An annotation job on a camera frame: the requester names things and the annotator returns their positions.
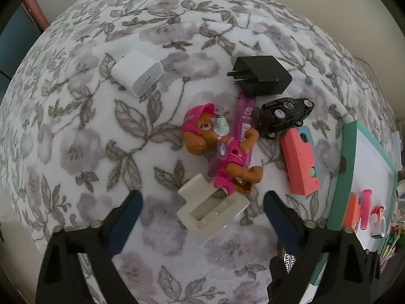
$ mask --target pink cap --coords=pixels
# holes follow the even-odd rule
[[[187,111],[183,120],[181,131],[190,131],[193,134],[200,136],[201,131],[197,129],[196,123],[203,112],[208,112],[211,113],[213,116],[218,116],[218,114],[215,113],[215,105],[213,103],[207,103],[205,105],[193,107],[191,110]]]

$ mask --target beige plastic object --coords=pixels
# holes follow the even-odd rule
[[[193,237],[200,243],[211,239],[250,204],[249,200],[243,194],[234,192],[232,195],[223,199],[201,220],[197,220],[192,215],[192,212],[216,191],[218,191],[218,189],[214,187],[213,181],[206,181],[202,174],[195,175],[178,191],[178,193],[186,199],[187,203],[180,208],[177,212],[177,216]]]

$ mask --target floral fabric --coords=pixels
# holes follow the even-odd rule
[[[101,44],[134,34],[134,47],[161,60],[163,77],[136,98],[111,77]],[[270,54],[291,73],[283,96],[315,103],[311,129],[322,186],[291,194],[279,141],[261,139],[263,181],[242,216],[197,246],[177,218],[177,190],[205,157],[187,153],[185,112],[213,102],[232,120],[237,88],[226,72],[238,56]],[[274,99],[260,98],[258,105]],[[392,109],[353,56],[309,19],[274,0],[78,0],[31,48],[0,108],[1,178],[20,222],[44,251],[52,228],[103,219],[131,189],[145,207],[114,258],[141,304],[267,301],[277,237],[262,199],[275,190],[304,219],[325,223],[335,192],[344,123],[360,120],[392,156]],[[84,275],[104,299],[88,258]]]

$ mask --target charger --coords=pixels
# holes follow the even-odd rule
[[[131,50],[111,69],[112,77],[130,93],[142,96],[163,75],[159,61]]]

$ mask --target black toy car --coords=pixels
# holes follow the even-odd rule
[[[275,139],[282,130],[302,126],[313,107],[314,103],[309,99],[290,97],[263,104],[259,111],[257,131],[263,138]]]

